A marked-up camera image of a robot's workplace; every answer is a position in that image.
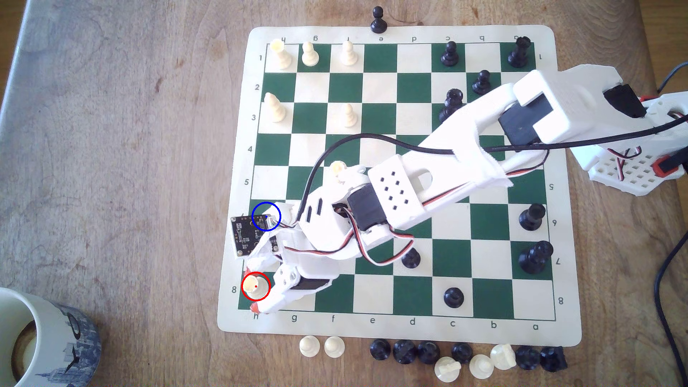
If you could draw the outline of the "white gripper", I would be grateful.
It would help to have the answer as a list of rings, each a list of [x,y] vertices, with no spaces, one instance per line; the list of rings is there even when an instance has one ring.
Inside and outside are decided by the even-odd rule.
[[[340,260],[354,255],[354,229],[346,215],[337,213],[351,189],[342,184],[327,184],[313,191],[305,201],[304,212],[291,228],[279,228],[279,242],[272,236],[245,259],[244,272],[265,271],[278,263],[270,294],[253,302],[253,313],[271,313],[331,286],[340,276]]]

